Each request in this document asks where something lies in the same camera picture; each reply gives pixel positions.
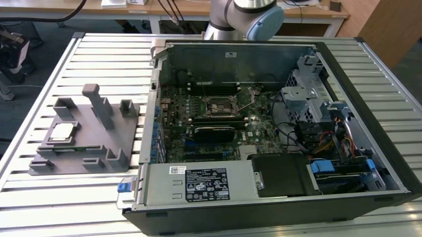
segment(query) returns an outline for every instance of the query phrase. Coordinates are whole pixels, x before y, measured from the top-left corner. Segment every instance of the table leg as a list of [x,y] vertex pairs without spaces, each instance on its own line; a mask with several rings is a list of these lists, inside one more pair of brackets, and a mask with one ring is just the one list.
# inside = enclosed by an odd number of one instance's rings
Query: table leg
[[3,84],[2,81],[0,81],[0,97],[3,98],[3,100],[14,100],[15,98],[15,94],[7,88],[7,86]]
[[64,22],[58,22],[58,26],[63,28],[66,26]]
[[159,16],[154,16],[154,15],[150,16],[150,25],[151,25],[151,33],[153,34],[161,34],[159,20],[161,20]]
[[344,21],[345,21],[344,18],[334,18],[333,19],[333,23],[329,26],[329,28],[324,34],[324,37],[336,37],[337,36],[337,33],[342,27]]

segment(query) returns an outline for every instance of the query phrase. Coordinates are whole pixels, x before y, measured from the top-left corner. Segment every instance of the blue latch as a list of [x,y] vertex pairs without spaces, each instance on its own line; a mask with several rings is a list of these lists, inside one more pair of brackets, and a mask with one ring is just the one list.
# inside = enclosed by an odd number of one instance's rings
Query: blue latch
[[311,164],[313,173],[334,172],[334,166],[330,160],[317,160]]
[[372,170],[376,170],[376,164],[374,164],[374,161],[372,159],[368,159],[368,165],[369,165],[369,168]]
[[119,193],[130,193],[131,190],[131,183],[121,183],[118,184],[118,192]]

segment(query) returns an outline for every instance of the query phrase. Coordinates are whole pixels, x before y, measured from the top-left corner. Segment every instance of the gray carpet floor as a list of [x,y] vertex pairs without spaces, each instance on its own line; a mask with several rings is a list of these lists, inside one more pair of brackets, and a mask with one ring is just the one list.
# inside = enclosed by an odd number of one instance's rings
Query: gray carpet floor
[[[142,29],[141,21],[131,21],[131,24]],[[26,85],[43,86],[54,71],[55,65],[68,45],[75,32],[90,33],[122,33],[122,27],[113,20],[70,20],[66,27],[59,28],[55,23],[36,23],[36,29],[44,44],[30,51],[30,57],[36,64],[36,71],[27,77]],[[422,102],[422,42],[418,41],[401,63],[393,70],[416,98]],[[0,74],[0,80],[11,85]],[[11,88],[16,97],[14,101],[0,99],[0,138],[12,139],[32,104],[40,93],[36,87]],[[0,155],[6,152],[8,143],[0,142]]]

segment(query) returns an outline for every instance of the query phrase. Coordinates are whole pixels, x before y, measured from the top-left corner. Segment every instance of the warning label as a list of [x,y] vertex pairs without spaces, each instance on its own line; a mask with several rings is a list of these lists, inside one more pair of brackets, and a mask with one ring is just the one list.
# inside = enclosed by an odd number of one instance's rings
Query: warning label
[[186,200],[230,200],[226,168],[186,170]]

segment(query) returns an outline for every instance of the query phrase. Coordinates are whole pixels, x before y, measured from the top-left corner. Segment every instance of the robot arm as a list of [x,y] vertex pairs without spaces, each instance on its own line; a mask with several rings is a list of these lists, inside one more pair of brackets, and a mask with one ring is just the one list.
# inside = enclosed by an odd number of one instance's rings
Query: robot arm
[[206,40],[269,40],[283,23],[277,0],[213,0]]

